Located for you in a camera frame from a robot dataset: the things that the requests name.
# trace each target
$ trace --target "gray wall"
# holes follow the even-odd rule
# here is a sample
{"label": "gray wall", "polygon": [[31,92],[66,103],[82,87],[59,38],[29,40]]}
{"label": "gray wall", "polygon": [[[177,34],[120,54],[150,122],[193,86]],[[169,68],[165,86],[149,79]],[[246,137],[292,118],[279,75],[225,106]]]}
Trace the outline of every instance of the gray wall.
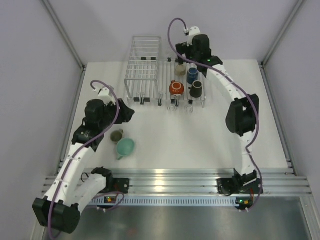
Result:
{"label": "gray wall", "polygon": [[0,4],[0,238],[29,239],[80,69],[39,0]]}
{"label": "gray wall", "polygon": [[[121,61],[133,35],[160,35],[172,53],[167,29],[180,17],[209,35],[221,59],[262,60],[297,0],[51,0],[81,59]],[[174,43],[186,41],[183,25]]]}
{"label": "gray wall", "polygon": [[297,168],[320,209],[320,1],[307,0],[267,66]]}

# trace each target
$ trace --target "metal dish rack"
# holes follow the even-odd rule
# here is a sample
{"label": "metal dish rack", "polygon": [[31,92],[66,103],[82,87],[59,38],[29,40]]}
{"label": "metal dish rack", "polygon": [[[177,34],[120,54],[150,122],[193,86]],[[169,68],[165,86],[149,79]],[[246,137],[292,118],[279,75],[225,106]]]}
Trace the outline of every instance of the metal dish rack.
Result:
{"label": "metal dish rack", "polygon": [[[161,38],[159,36],[134,36],[132,39],[124,85],[127,91],[128,104],[164,103],[168,110],[175,111],[178,107],[184,107],[188,112],[193,111],[193,106],[205,106],[205,77],[200,73],[198,80],[202,82],[202,96],[194,98],[190,96],[187,76],[176,76],[175,67],[178,65],[175,59],[160,61]],[[194,64],[186,64],[186,71],[196,68]],[[175,80],[184,85],[182,96],[171,96],[169,86]]]}
{"label": "metal dish rack", "polygon": [[129,104],[158,98],[161,37],[134,36],[124,79]]}

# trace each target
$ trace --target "black motor joint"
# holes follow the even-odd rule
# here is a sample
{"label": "black motor joint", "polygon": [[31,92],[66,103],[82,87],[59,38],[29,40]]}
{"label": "black motor joint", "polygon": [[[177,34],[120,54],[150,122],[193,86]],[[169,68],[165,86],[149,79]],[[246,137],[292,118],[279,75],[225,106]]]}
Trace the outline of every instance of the black motor joint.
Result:
{"label": "black motor joint", "polygon": [[[231,178],[220,178],[217,180],[218,192],[224,196],[231,196],[233,194],[259,194],[261,186],[261,180],[257,178],[257,171],[254,170],[250,174],[240,175],[235,169],[234,174]],[[253,199],[249,197],[239,197],[237,198],[237,203],[239,210],[244,210],[245,208],[250,208],[253,205]]]}
{"label": "black motor joint", "polygon": [[[212,50],[210,49],[210,40],[205,34],[194,36],[192,39],[192,45],[188,46],[187,42],[183,42],[176,44],[175,49],[180,55],[185,54],[185,57],[187,59],[209,67],[224,64],[219,57],[212,56]],[[179,56],[178,63],[179,65],[184,64],[184,60]],[[197,65],[197,70],[205,77],[207,76],[207,67]]]}
{"label": "black motor joint", "polygon": [[112,171],[105,169],[104,167],[96,167],[94,170],[92,170],[91,174],[98,174],[105,177],[105,188],[99,192],[100,194],[106,194],[110,192],[121,192],[123,194],[128,193],[130,187],[129,178],[114,177]]}
{"label": "black motor joint", "polygon": [[[115,124],[123,124],[130,122],[135,114],[135,111],[127,107],[124,101],[120,98],[119,115]],[[82,120],[82,125],[74,132],[72,144],[85,144],[97,135],[102,133],[108,126],[111,125],[117,114],[117,106],[110,102],[108,105],[100,99],[93,99],[87,102],[85,110],[85,118]],[[87,146],[94,151],[97,150],[99,144],[104,139],[104,135],[93,141]]]}

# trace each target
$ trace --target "orange mug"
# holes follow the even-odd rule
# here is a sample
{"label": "orange mug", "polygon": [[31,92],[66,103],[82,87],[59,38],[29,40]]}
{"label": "orange mug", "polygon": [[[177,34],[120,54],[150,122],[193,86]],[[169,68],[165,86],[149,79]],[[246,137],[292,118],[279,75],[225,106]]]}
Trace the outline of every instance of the orange mug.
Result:
{"label": "orange mug", "polygon": [[169,92],[171,95],[182,95],[185,91],[185,86],[179,82],[179,81],[175,81],[175,80],[172,80],[171,81],[171,84],[169,86]]}

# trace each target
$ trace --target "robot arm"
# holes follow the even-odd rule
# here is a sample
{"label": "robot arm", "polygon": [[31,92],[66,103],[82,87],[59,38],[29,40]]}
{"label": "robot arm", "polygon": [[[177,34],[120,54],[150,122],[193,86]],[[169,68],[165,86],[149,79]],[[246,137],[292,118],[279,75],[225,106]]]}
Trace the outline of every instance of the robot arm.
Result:
{"label": "robot arm", "polygon": [[[234,80],[228,74],[220,58],[212,55],[208,36],[201,34],[196,26],[185,29],[184,33],[188,36],[188,40],[176,44],[176,51],[180,55],[185,54],[185,57],[191,61],[209,67],[214,66],[217,71],[199,65],[197,69],[217,87],[230,104],[225,122],[228,130],[236,138],[235,151],[238,151],[239,158],[233,159],[234,176],[219,179],[219,193],[231,195],[233,193],[248,193],[250,188],[259,189],[260,180],[257,178],[257,171],[246,151],[246,146],[254,137],[257,123],[253,108],[246,96],[233,85]],[[184,64],[184,60],[179,56],[178,63],[179,65]],[[256,94],[249,96],[259,112],[258,96]]]}
{"label": "robot arm", "polygon": [[[69,153],[53,185],[43,198],[36,198],[33,202],[32,208],[41,226],[48,226],[50,205],[54,200],[51,227],[72,233],[78,226],[80,216],[88,203],[98,193],[118,191],[115,184],[120,179],[123,180],[123,178],[113,178],[110,170],[101,167],[94,169],[87,181],[77,188],[88,161],[97,151],[104,135],[86,147],[83,145],[103,133],[113,122],[117,112],[115,99],[110,96],[107,88],[96,89],[96,92],[100,99],[90,100],[86,104],[85,118],[73,134]],[[122,99],[118,99],[118,103],[119,115],[115,124],[128,123],[135,111],[128,108]]]}

